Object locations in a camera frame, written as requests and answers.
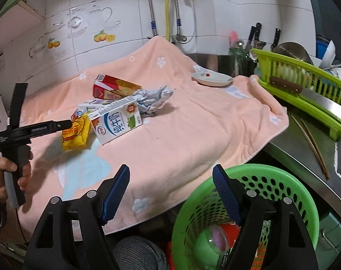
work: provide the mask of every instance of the yellow pipe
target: yellow pipe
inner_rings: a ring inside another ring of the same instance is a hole
[[[171,41],[170,37],[171,37],[171,22],[170,22],[170,18],[169,18],[169,0],[166,0],[165,2],[165,13],[166,13],[166,39],[168,41]]]

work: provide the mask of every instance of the stainless steel countertop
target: stainless steel countertop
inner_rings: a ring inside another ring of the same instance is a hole
[[[328,137],[329,129],[320,122],[292,105],[285,102],[282,105],[287,107],[289,116],[302,118],[307,124],[324,157],[330,179],[325,179],[307,140],[291,117],[289,128],[271,140],[265,151],[307,183],[341,217],[341,172],[335,169],[337,143]]]

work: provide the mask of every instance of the green plastic basket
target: green plastic basket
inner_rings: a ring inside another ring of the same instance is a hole
[[[319,236],[318,211],[313,198],[300,181],[281,169],[262,164],[242,164],[226,169],[226,172],[230,178],[241,181],[246,189],[252,189],[267,199],[291,197],[316,248]],[[207,179],[189,196],[175,221],[172,257],[176,270],[199,269],[192,254],[197,236],[208,226],[227,223],[229,220],[212,178]],[[267,245],[268,233],[269,228],[262,234],[258,248]]]
[[[266,90],[305,111],[330,128],[329,136],[337,141],[341,137],[341,121],[321,106],[309,103],[292,92],[280,90],[269,84],[270,76],[279,77],[302,85],[304,88],[341,105],[341,80],[308,63],[260,49],[253,49],[262,72],[259,81]]]

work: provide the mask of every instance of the cabinet handle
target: cabinet handle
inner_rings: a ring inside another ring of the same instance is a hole
[[[339,251],[337,250],[337,248],[335,247],[335,245],[333,245],[333,243],[326,237],[325,233],[324,233],[324,228],[321,229],[321,237],[330,245],[330,247],[337,252],[337,254],[339,254]]]

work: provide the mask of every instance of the chopsticks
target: chopsticks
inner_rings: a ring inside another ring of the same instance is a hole
[[[295,121],[295,123],[297,124],[297,126],[299,127],[299,129],[302,131],[304,137],[306,138],[306,140],[308,141],[308,144],[310,146],[310,148],[312,149],[318,164],[322,170],[322,173],[324,174],[324,176],[326,177],[326,180],[329,180],[329,171],[327,169],[327,166],[324,162],[323,156],[319,150],[319,147],[316,143],[316,141],[314,140],[313,135],[311,134],[309,128],[307,127],[307,125],[305,124],[305,122],[303,120],[301,120],[304,128],[300,125],[300,123],[296,120],[296,118],[294,118],[294,116],[292,116],[292,119]]]

